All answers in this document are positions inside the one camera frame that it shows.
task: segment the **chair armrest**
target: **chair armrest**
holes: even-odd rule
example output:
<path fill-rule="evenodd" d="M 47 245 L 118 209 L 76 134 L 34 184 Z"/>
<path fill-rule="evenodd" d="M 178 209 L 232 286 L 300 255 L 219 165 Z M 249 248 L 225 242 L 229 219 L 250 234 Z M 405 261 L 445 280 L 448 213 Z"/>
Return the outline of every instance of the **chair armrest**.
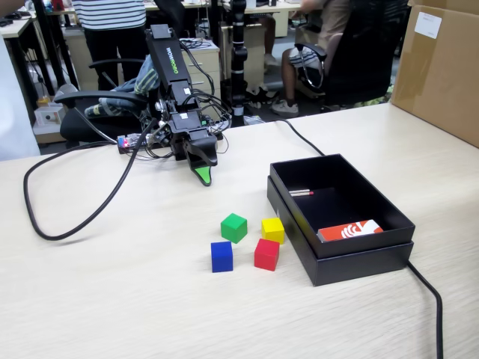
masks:
<path fill-rule="evenodd" d="M 92 62 L 91 64 L 88 65 L 88 67 L 90 67 L 91 69 L 94 69 L 95 67 L 106 65 L 106 64 L 122 64 L 123 62 L 143 64 L 144 60 L 140 58 L 112 58 L 110 60 L 101 60 L 101 61 Z"/>
<path fill-rule="evenodd" d="M 100 97 L 105 97 L 107 99 L 125 99 L 141 107 L 145 107 L 146 104 L 148 104 L 148 98 L 145 96 L 119 91 L 78 91 L 57 96 L 53 101 L 56 103 L 63 103 L 68 108 L 74 108 L 75 102 L 78 99 L 99 99 Z"/>
<path fill-rule="evenodd" d="M 299 51 L 302 51 L 303 47 L 313 50 L 313 52 L 316 52 L 317 57 L 320 58 L 320 61 L 324 61 L 327 57 L 326 51 L 312 43 L 295 43 L 294 46 L 297 47 Z"/>

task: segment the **light wood tabletop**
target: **light wood tabletop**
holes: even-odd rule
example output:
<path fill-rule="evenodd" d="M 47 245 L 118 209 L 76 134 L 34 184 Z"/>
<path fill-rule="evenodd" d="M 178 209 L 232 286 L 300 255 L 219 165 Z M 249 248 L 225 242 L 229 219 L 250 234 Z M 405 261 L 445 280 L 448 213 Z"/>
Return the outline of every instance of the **light wood tabletop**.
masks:
<path fill-rule="evenodd" d="M 445 358 L 476 358 L 479 149 L 388 104 L 291 123 L 415 223 L 411 262 L 442 295 Z M 408 269 L 313 287 L 288 240 L 276 271 L 253 266 L 260 221 L 275 216 L 269 164 L 317 154 L 285 123 L 225 134 L 209 188 L 186 161 L 137 161 L 60 242 L 36 235 L 23 200 L 43 157 L 0 163 L 0 358 L 435 358 L 436 303 Z M 85 220 L 128 160 L 101 147 L 40 167 L 29 186 L 40 227 Z M 212 274 L 210 243 L 232 212 L 248 235 L 234 271 Z"/>

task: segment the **black pants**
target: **black pants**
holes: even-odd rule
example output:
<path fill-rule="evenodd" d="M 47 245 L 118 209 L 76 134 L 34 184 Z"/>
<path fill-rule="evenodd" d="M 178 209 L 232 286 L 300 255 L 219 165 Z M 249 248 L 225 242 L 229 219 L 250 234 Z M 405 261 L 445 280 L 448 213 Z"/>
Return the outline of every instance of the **black pants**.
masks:
<path fill-rule="evenodd" d="M 144 60 L 148 54 L 144 26 L 139 28 L 122 28 L 119 30 L 88 30 L 85 38 L 93 61 L 117 58 L 117 49 L 122 58 L 140 58 Z M 140 71 L 141 64 L 122 64 L 125 81 L 134 79 Z M 118 65 L 108 64 L 95 69 L 98 74 L 98 90 L 111 90 L 112 85 L 102 72 L 118 85 Z"/>

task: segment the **blue cube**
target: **blue cube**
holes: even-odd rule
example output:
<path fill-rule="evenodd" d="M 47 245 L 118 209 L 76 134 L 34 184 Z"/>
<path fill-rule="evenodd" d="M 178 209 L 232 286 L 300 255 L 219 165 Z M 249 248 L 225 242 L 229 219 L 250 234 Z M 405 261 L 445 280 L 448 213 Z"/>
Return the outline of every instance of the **blue cube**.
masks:
<path fill-rule="evenodd" d="M 233 248 L 231 242 L 211 244 L 211 266 L 213 273 L 233 270 Z"/>

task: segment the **open box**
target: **open box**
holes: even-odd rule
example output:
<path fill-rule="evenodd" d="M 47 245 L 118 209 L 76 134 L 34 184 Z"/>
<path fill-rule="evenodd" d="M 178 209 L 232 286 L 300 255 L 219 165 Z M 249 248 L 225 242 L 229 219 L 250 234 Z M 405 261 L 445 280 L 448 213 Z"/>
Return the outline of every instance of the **open box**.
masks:
<path fill-rule="evenodd" d="M 310 189 L 314 195 L 291 197 Z M 406 266 L 414 224 L 341 155 L 271 164 L 268 198 L 314 285 Z M 384 232 L 321 242 L 317 231 L 373 219 Z"/>

